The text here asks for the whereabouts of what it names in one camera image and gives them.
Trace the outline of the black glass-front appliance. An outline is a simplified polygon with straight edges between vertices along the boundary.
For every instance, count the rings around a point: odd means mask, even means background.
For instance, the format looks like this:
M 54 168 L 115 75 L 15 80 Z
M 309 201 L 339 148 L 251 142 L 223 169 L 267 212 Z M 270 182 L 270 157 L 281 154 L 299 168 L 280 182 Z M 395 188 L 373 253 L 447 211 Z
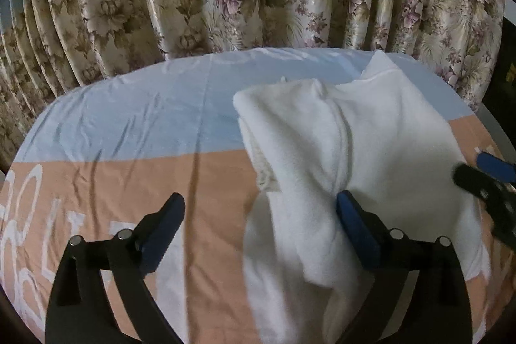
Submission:
M 515 0 L 505 0 L 500 50 L 483 103 L 515 147 Z

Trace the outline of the white knit sweater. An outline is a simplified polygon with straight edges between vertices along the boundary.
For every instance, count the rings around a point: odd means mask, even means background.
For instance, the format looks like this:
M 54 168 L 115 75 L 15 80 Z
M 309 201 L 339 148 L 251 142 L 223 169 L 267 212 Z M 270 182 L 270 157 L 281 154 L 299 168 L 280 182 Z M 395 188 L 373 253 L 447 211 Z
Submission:
M 487 252 L 476 199 L 452 180 L 451 126 L 383 52 L 354 81 L 281 81 L 233 98 L 259 194 L 244 276 L 264 343 L 333 343 L 372 285 L 336 211 L 350 191 L 410 238 L 448 237 L 469 284 Z

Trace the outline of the orange white lettered bedsheet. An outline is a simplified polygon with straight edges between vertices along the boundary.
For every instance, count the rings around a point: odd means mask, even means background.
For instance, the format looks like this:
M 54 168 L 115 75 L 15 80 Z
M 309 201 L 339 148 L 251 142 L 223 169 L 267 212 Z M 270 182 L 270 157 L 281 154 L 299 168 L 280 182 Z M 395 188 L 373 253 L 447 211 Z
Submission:
M 29 331 L 47 343 L 53 281 L 71 237 L 113 238 L 178 193 L 184 220 L 144 279 L 152 297 L 180 343 L 264 343 L 244 276 L 257 174 L 233 98 L 281 81 L 342 85 L 357 79 L 375 53 L 260 48 L 208 54 L 154 64 L 55 100 L 27 134 L 1 190 L 1 286 Z M 404 54 L 383 53 L 451 126 L 463 155 L 457 165 L 475 163 L 481 152 L 498 153 L 478 117 L 442 79 Z M 472 197 L 487 261 L 475 283 L 463 276 L 470 343 L 480 343 L 514 305 L 515 254 L 494 237 L 484 204 Z M 102 281 L 119 328 L 136 337 L 111 272 L 103 271 Z

